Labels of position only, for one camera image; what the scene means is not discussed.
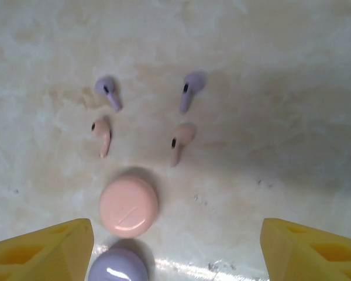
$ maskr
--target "wireless earbud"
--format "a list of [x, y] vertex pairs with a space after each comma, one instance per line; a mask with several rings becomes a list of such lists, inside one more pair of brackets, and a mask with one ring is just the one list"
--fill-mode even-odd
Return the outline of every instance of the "wireless earbud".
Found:
[[115, 93], [115, 82], [113, 77], [105, 76], [100, 78], [95, 84], [95, 91], [106, 96], [116, 112], [122, 109], [121, 100]]
[[92, 133], [95, 136], [103, 137], [103, 144], [100, 149], [100, 158], [105, 158], [108, 154], [109, 145], [111, 144], [112, 131], [109, 123], [103, 119], [96, 120], [91, 127]]
[[173, 132], [171, 148], [173, 154], [171, 157], [171, 166], [175, 167], [180, 162], [183, 148], [190, 144], [195, 138], [196, 128], [191, 124], [182, 124], [176, 127]]
[[192, 72], [186, 75], [181, 99], [181, 113], [188, 111], [194, 94], [204, 88], [205, 78], [203, 72]]

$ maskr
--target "marble surface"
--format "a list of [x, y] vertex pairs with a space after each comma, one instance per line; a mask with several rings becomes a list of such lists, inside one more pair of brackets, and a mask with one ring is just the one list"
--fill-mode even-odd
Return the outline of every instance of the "marble surface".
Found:
[[[207, 85], [181, 115], [193, 70]], [[106, 74], [118, 114], [94, 93]], [[266, 280], [266, 217], [351, 238], [351, 0], [0, 0], [0, 240], [85, 217], [93, 261], [118, 241], [98, 199], [122, 173], [159, 195], [135, 242], [152, 280]]]

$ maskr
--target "pink earbud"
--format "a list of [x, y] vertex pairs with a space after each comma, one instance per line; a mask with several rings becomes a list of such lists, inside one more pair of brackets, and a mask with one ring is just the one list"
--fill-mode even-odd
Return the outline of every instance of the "pink earbud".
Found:
[[186, 75], [181, 99], [181, 113], [186, 113], [194, 94], [204, 88], [206, 75], [203, 72], [192, 72]]
[[171, 157], [171, 166], [176, 167], [180, 162], [183, 148], [190, 144], [195, 138], [196, 128], [191, 124], [182, 124], [176, 127], [173, 132], [173, 140], [171, 141], [171, 148], [173, 155]]
[[100, 149], [100, 158], [105, 158], [108, 154], [109, 146], [111, 144], [112, 139], [112, 131], [109, 127], [107, 121], [103, 119], [96, 120], [91, 127], [92, 133], [95, 136], [103, 137], [103, 144]]
[[113, 77], [105, 76], [100, 78], [95, 84], [95, 91], [106, 96], [116, 112], [122, 109], [121, 100], [115, 93], [115, 82]]

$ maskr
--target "earbud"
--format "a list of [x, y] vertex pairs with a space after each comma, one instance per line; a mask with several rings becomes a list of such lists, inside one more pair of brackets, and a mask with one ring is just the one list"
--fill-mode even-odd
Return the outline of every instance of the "earbud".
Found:
[[100, 158], [105, 158], [108, 154], [109, 145], [111, 144], [112, 131], [107, 121], [103, 119], [96, 120], [91, 127], [95, 136], [103, 137], [103, 144], [100, 149]]
[[194, 94], [204, 88], [205, 80], [206, 75], [203, 72], [192, 72], [186, 75], [181, 99], [181, 113], [188, 111]]
[[195, 138], [195, 134], [196, 128], [191, 124], [182, 124], [176, 127], [171, 141], [171, 148], [173, 150], [171, 157], [172, 167], [176, 167], [180, 162], [183, 148], [192, 142]]
[[100, 78], [95, 84], [95, 91], [106, 96], [116, 112], [122, 109], [121, 100], [115, 93], [115, 82], [113, 77], [105, 76]]

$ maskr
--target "pink charging case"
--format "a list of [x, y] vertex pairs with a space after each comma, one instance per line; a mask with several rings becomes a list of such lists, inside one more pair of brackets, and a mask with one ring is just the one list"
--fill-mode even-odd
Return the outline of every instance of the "pink charging case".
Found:
[[138, 177], [118, 178], [104, 189], [100, 197], [100, 216], [105, 228], [122, 238], [145, 233], [158, 212], [153, 187]]

